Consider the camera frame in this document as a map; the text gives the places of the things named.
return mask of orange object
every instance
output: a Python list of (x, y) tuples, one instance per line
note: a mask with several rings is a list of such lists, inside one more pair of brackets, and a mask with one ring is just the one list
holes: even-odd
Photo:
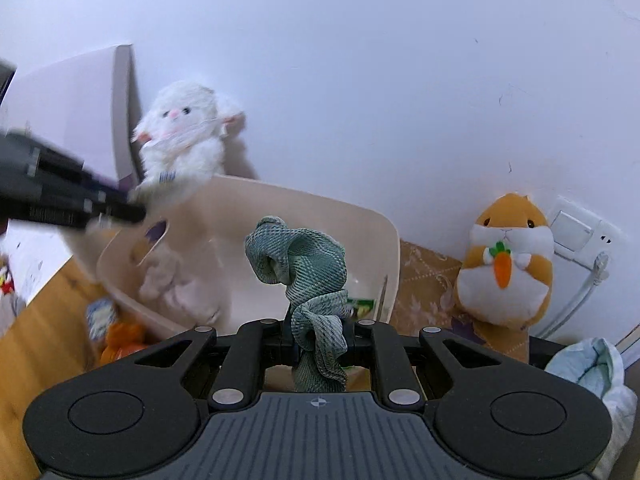
[(507, 288), (511, 281), (511, 255), (502, 251), (494, 258), (495, 281), (500, 288)]
[(106, 343), (100, 356), (100, 364), (113, 363), (133, 352), (146, 348), (145, 327), (139, 323), (118, 322), (107, 329)]

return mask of wooden floor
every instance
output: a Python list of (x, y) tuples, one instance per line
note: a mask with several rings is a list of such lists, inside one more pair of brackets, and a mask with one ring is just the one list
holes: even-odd
[(93, 365), (84, 312), (105, 294), (69, 260), (0, 339), (1, 480), (38, 477), (22, 437), (24, 412), (39, 393)]

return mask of wall socket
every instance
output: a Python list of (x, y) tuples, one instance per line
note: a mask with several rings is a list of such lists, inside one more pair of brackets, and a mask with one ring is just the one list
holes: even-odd
[(611, 256), (626, 243), (620, 229), (561, 196), (547, 215), (547, 222), (554, 233), (556, 253), (589, 270), (598, 254), (605, 251)]

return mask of green cloth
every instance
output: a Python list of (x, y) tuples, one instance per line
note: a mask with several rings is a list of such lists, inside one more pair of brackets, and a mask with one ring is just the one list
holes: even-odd
[(265, 216), (244, 241), (244, 250), (261, 282), (287, 285), (291, 333), (303, 349), (293, 370), (296, 390), (343, 392), (347, 375), (338, 358), (347, 351), (347, 342), (340, 319), (351, 315), (343, 289), (344, 248), (324, 233), (289, 229), (280, 218)]

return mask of plastic basket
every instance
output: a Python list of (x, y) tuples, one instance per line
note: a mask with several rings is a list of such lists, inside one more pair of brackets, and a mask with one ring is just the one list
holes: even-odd
[(367, 317), (389, 320), (398, 291), (400, 248), (398, 232), (386, 217), (337, 200), (229, 176), (214, 177), (186, 202), (121, 230), (98, 260), (98, 279), (156, 337), (192, 328), (138, 301), (144, 271), (130, 255), (146, 232), (165, 220), (159, 243), (168, 244), (185, 260), (194, 249), (211, 251), (212, 261), (199, 266), (225, 288), (228, 314), (214, 323), (220, 335), (235, 333), (254, 319), (283, 319), (288, 307), (284, 286), (261, 283), (244, 254), (244, 238), (268, 215), (281, 217), (288, 227), (316, 229), (339, 241), (346, 251), (350, 297), (375, 300)]

